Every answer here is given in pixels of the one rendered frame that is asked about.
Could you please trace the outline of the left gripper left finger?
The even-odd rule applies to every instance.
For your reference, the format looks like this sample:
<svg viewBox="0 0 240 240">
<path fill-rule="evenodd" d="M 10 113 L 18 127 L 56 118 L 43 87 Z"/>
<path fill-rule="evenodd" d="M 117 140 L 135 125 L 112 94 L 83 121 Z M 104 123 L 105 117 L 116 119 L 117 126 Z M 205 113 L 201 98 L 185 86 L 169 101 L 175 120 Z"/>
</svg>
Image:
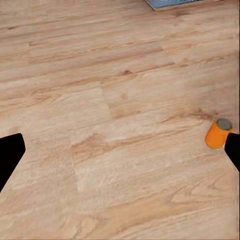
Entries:
<svg viewBox="0 0 240 240">
<path fill-rule="evenodd" d="M 21 133 L 0 138 L 0 192 L 25 152 L 25 142 Z"/>
</svg>

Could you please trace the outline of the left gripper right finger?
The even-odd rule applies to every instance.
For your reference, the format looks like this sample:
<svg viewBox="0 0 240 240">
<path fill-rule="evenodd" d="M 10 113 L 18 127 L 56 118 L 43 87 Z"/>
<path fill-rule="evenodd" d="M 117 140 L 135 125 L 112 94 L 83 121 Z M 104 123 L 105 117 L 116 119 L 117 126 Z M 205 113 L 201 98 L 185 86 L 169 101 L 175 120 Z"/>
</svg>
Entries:
<svg viewBox="0 0 240 240">
<path fill-rule="evenodd" d="M 240 135 L 230 133 L 225 141 L 224 150 L 240 172 Z"/>
</svg>

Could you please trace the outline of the can of soda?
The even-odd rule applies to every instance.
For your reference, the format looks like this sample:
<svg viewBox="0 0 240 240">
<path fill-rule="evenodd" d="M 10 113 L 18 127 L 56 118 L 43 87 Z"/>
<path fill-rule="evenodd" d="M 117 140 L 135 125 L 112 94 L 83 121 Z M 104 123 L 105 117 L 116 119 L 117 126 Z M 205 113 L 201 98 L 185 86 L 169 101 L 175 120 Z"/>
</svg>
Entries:
<svg viewBox="0 0 240 240">
<path fill-rule="evenodd" d="M 205 143 L 214 149 L 221 148 L 230 133 L 233 131 L 233 124 L 225 118 L 217 119 L 206 134 Z"/>
</svg>

